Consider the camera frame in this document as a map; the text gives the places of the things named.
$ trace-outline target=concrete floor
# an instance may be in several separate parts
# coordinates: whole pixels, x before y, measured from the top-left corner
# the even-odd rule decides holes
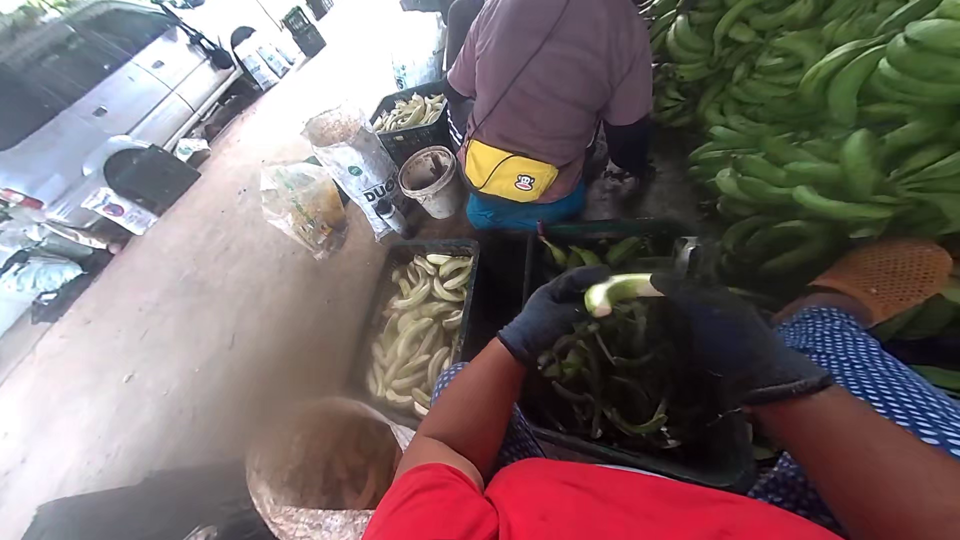
[[[135,239],[0,385],[0,537],[58,497],[242,452],[273,404],[342,388],[384,248],[356,205],[316,261],[264,221],[264,163],[311,154],[303,122],[396,91],[396,1],[338,3],[329,45],[213,143],[203,176]]]

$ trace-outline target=car window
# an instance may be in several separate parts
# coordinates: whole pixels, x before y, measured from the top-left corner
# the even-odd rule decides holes
[[[38,46],[0,62],[0,151],[40,129],[165,32],[162,13],[83,11],[45,28]]]
[[[74,24],[79,32],[94,34],[135,56],[175,26],[162,13],[110,10]]]
[[[8,150],[60,114],[66,105],[0,64],[0,151]]]

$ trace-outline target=silver car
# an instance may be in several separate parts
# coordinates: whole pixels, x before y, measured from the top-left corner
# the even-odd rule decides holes
[[[0,28],[0,189],[71,227],[99,218],[81,203],[107,185],[111,156],[173,149],[242,74],[132,0],[94,1],[5,41],[10,30]]]

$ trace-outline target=orange mesh basket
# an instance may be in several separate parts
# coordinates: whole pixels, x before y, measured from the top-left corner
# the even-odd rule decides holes
[[[856,249],[811,283],[860,301],[877,324],[937,294],[953,260],[929,240],[883,240]]]

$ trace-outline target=yellow waist bag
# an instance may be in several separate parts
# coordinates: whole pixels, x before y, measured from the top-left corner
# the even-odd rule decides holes
[[[467,141],[464,161],[464,176],[474,191],[517,203],[539,199],[560,172],[550,163],[500,150],[473,138]]]

